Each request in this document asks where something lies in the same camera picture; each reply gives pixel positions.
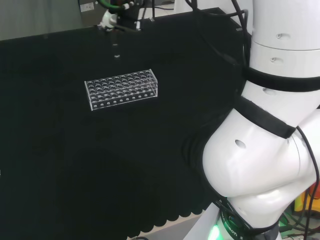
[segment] orange object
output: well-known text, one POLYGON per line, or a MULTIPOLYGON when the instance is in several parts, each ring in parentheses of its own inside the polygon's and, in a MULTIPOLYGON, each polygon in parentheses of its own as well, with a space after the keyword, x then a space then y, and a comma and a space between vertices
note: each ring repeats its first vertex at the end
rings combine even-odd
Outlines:
MULTIPOLYGON (((310 203, 310 195, 307 195, 306 198, 306 206, 305 209, 309 208, 310 203)), ((294 211, 295 212, 301 212, 304 208, 304 201, 305 201, 305 192, 301 193, 299 197, 297 197, 294 201, 294 211)), ((320 199, 314 199, 312 202, 312 211, 320 213, 320 199)))
MULTIPOLYGON (((312 193, 314 192, 314 189, 316 187, 316 184, 313 184, 310 188, 309 188, 309 195, 311 196, 312 193)), ((320 184, 316 189, 315 195, 314 195, 314 199, 320 199, 320 184)))

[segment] robot end effector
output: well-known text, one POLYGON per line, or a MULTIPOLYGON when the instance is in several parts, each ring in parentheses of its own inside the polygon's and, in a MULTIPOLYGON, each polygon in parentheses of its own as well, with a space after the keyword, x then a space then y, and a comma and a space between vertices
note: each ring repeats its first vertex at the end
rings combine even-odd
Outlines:
POLYGON ((112 29, 124 32, 140 31, 140 21, 138 21, 139 10, 146 4, 145 0, 124 0, 121 5, 117 5, 116 0, 107 3, 106 0, 98 1, 106 12, 102 17, 99 28, 111 31, 112 29))

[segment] floor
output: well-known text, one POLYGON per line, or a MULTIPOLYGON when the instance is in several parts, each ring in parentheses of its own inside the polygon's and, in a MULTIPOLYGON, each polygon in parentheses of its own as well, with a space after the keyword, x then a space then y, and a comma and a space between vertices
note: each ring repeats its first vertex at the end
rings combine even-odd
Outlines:
MULTIPOLYGON (((161 6, 158 6, 158 7, 161 7, 161 8, 164 8, 164 9, 173 9, 175 7, 175 5, 174 4, 167 4, 167 5, 161 5, 161 6)), ((143 9, 140 9, 139 19, 142 18, 143 11, 144 11, 143 9)), ((174 14, 174 11, 173 10, 163 10, 163 9, 156 8, 154 10, 154 14, 155 14, 156 17, 161 17, 161 16, 174 14)), ((152 8, 147 8, 144 18, 147 19, 147 18, 151 18, 151 17, 152 17, 152 8)))

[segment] black tablecloth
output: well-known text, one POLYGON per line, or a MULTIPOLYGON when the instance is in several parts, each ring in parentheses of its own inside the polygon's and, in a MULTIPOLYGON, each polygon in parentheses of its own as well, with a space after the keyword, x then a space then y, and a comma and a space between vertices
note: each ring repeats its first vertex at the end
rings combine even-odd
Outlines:
MULTIPOLYGON (((241 56, 234 22, 202 23, 241 56)), ((1 240, 124 240, 209 205, 181 144, 228 111, 240 71, 191 13, 144 27, 120 34, 118 60, 96 27, 0 42, 1 240), (90 110, 84 81, 146 69, 157 99, 90 110)))

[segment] green indicator light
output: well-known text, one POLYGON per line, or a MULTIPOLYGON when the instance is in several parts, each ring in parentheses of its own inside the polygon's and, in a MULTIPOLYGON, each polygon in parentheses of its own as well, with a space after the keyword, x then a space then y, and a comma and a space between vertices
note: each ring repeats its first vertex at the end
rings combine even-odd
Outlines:
POLYGON ((220 230, 217 225, 213 226, 213 228, 209 234, 208 240, 223 240, 223 238, 220 234, 220 230))

